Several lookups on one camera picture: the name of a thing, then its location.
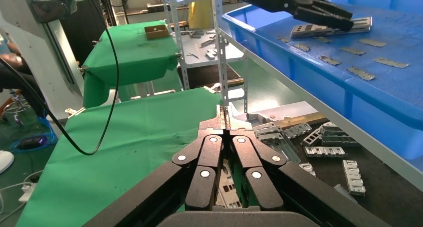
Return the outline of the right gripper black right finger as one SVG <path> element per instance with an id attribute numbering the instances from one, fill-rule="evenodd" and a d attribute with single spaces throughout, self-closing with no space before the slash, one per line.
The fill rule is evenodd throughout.
<path id="1" fill-rule="evenodd" d="M 247 189 L 249 227 L 385 227 L 387 223 L 259 141 L 252 125 L 226 108 L 226 130 Z"/>

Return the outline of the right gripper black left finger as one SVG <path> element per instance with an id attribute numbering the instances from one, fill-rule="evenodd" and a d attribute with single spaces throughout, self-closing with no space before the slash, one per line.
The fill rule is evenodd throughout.
<path id="1" fill-rule="evenodd" d="M 181 206 L 212 209 L 225 130 L 224 107 L 201 121 L 194 141 L 85 223 L 86 227 L 157 227 Z"/>

